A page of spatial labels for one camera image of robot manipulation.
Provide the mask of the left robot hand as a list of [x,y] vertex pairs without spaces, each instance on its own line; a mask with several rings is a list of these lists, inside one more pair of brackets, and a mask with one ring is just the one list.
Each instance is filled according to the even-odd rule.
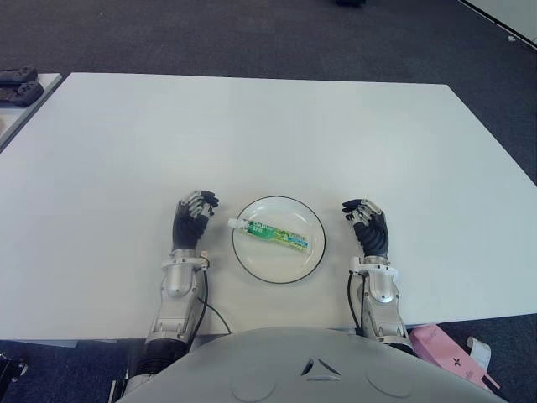
[[172,250],[196,249],[219,199],[211,191],[195,190],[179,200],[172,226]]

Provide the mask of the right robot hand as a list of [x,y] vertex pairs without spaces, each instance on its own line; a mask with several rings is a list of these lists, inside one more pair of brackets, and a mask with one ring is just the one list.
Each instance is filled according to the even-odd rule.
[[352,225],[366,257],[388,258],[389,236],[383,210],[368,199],[342,203],[345,219]]

